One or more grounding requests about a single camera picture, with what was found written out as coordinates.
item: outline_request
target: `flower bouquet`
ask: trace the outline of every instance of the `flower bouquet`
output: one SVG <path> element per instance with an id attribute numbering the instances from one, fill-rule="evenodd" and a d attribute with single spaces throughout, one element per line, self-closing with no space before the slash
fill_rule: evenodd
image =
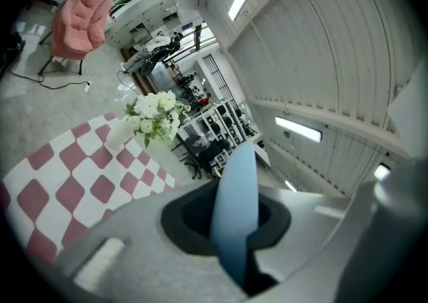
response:
<path id="1" fill-rule="evenodd" d="M 180 119 L 189 119 L 186 112 L 190 106 L 176 101 L 173 92 L 159 92 L 147 96 L 139 95 L 126 105 L 126 113 L 121 121 L 108 133 L 106 146 L 118 149 L 132 134 L 144 135 L 147 148 L 151 140 L 172 142 L 180 126 Z"/>

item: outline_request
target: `pink and white tablecloth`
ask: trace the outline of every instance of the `pink and white tablecloth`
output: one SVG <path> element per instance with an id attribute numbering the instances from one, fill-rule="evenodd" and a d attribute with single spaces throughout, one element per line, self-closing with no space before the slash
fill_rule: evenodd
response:
<path id="1" fill-rule="evenodd" d="M 104 146 L 116 121 L 108 113 L 63 133 L 4 178 L 3 211 L 32 254 L 53 262 L 120 206 L 180 186 L 133 138 L 118 151 Z"/>

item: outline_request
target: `floor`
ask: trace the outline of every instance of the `floor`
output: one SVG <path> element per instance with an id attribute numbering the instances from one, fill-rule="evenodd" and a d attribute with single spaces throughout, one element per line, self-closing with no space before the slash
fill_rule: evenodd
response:
<path id="1" fill-rule="evenodd" d="M 41 3 L 33 4 L 16 21 L 16 29 L 26 41 L 20 60 L 11 67 L 16 74 L 37 78 L 36 74 L 49 59 L 49 45 L 38 45 L 49 31 L 52 13 Z M 83 76 L 78 72 L 78 63 L 61 59 L 46 68 L 45 85 L 56 87 L 70 82 L 88 80 L 85 69 Z M 88 92 L 85 85 L 71 85 L 59 90 L 49 90 L 35 82 L 18 78 L 7 72 L 0 85 L 0 178 L 3 178 L 17 163 L 39 147 L 85 121 L 113 112 L 124 116 L 124 106 L 132 102 L 137 91 L 132 78 L 120 75 L 122 85 L 116 77 L 123 62 L 118 49 L 104 44 L 88 54 L 84 60 L 90 81 Z M 143 139 L 137 137 L 141 146 Z M 189 169 L 179 162 L 177 155 L 170 152 L 171 146 L 152 143 L 147 153 L 182 184 L 191 183 Z"/>

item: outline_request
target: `pink diamond pattern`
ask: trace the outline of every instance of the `pink diamond pattern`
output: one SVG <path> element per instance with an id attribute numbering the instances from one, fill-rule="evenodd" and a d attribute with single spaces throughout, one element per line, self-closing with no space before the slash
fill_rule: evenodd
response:
<path id="1" fill-rule="evenodd" d="M 123 177 L 123 180 L 120 182 L 120 187 L 124 189 L 127 193 L 132 195 L 135 190 L 135 187 L 138 183 L 138 179 L 132 173 L 127 172 Z"/>
<path id="2" fill-rule="evenodd" d="M 11 204 L 11 196 L 7 191 L 3 182 L 0 182 L 0 208 L 1 211 L 6 211 L 9 204 Z"/>
<path id="3" fill-rule="evenodd" d="M 142 152 L 140 153 L 140 155 L 138 156 L 138 160 L 139 160 L 140 162 L 142 162 L 142 163 L 143 163 L 143 165 L 147 165 L 147 164 L 148 164 L 148 162 L 149 162 L 149 160 L 150 160 L 150 156 L 149 156 L 147 153 L 145 153 L 144 151 L 142 151 Z"/>
<path id="4" fill-rule="evenodd" d="M 60 152 L 62 162 L 70 171 L 73 171 L 86 157 L 85 152 L 76 142 Z"/>
<path id="5" fill-rule="evenodd" d="M 52 264 L 55 260 L 56 245 L 37 228 L 33 230 L 29 238 L 27 249 L 31 254 L 38 256 L 49 264 Z"/>
<path id="6" fill-rule="evenodd" d="M 54 150 L 50 144 L 44 144 L 32 155 L 28 156 L 28 161 L 33 169 L 38 170 L 44 166 L 54 156 Z"/>
<path id="7" fill-rule="evenodd" d="M 115 119 L 108 113 L 66 131 L 28 156 L 28 161 L 20 162 L 0 182 L 0 209 L 14 215 L 11 227 L 22 235 L 21 245 L 43 261 L 52 263 L 61 245 L 67 247 L 89 226 L 109 218 L 138 190 L 136 197 L 141 198 L 170 191 L 173 183 L 174 188 L 180 186 L 135 142 L 117 157 L 104 145 L 92 153 L 94 144 L 89 145 L 88 155 L 92 155 L 86 155 L 82 147 L 87 147 L 88 140 L 104 143 Z M 64 176 L 50 176 L 51 169 L 63 169 Z M 12 204 L 22 210 L 11 209 Z"/>
<path id="8" fill-rule="evenodd" d="M 121 150 L 119 154 L 116 156 L 116 159 L 120 164 L 122 164 L 124 167 L 128 168 L 132 162 L 134 161 L 134 156 L 129 152 L 126 148 Z"/>
<path id="9" fill-rule="evenodd" d="M 19 193 L 17 200 L 25 214 L 35 222 L 49 201 L 49 195 L 39 181 L 32 179 Z"/>
<path id="10" fill-rule="evenodd" d="M 159 170 L 158 170 L 158 176 L 162 180 L 165 180 L 165 178 L 167 177 L 167 172 L 160 167 Z"/>
<path id="11" fill-rule="evenodd" d="M 91 194 L 99 201 L 107 203 L 114 190 L 114 184 L 104 175 L 98 177 L 91 187 Z"/>
<path id="12" fill-rule="evenodd" d="M 56 192 L 55 197 L 70 213 L 73 213 L 84 194 L 83 186 L 70 176 Z"/>
<path id="13" fill-rule="evenodd" d="M 102 145 L 90 158 L 94 161 L 94 163 L 96 163 L 96 166 L 98 166 L 100 169 L 104 169 L 113 159 L 113 156 L 110 151 L 104 145 Z"/>
<path id="14" fill-rule="evenodd" d="M 87 229 L 87 227 L 82 225 L 78 220 L 73 217 L 70 221 L 70 224 L 68 225 L 66 232 L 64 233 L 64 236 L 62 237 L 62 245 L 64 247 L 67 247 L 74 240 L 80 237 L 81 234 L 83 234 Z"/>
<path id="15" fill-rule="evenodd" d="M 154 174 L 149 169 L 146 169 L 144 173 L 142 174 L 141 180 L 145 182 L 149 187 L 152 186 L 154 179 Z"/>
<path id="16" fill-rule="evenodd" d="M 87 123 L 84 122 L 82 124 L 80 124 L 77 127 L 74 127 L 72 129 L 72 133 L 74 134 L 74 136 L 77 138 L 81 137 L 82 135 L 88 133 L 91 130 L 91 126 Z"/>
<path id="17" fill-rule="evenodd" d="M 98 127 L 95 130 L 96 135 L 98 135 L 98 138 L 101 139 L 102 142 L 106 142 L 107 135 L 110 132 L 110 127 L 105 124 L 104 126 Z"/>

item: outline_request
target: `person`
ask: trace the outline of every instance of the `person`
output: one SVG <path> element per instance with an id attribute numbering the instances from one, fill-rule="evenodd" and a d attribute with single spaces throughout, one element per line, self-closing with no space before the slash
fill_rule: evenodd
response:
<path id="1" fill-rule="evenodd" d="M 121 63 L 122 71 L 131 74 L 137 69 L 143 67 L 160 47 L 168 47 L 169 53 L 173 54 L 180 48 L 180 41 L 183 38 L 182 33 L 174 32 L 174 37 L 165 37 L 161 33 L 151 39 L 140 51 L 134 54 L 126 63 Z"/>
<path id="2" fill-rule="evenodd" d="M 209 98 L 211 97 L 211 94 L 208 92 L 206 98 L 202 98 L 198 101 L 200 107 L 204 107 L 209 103 Z"/>

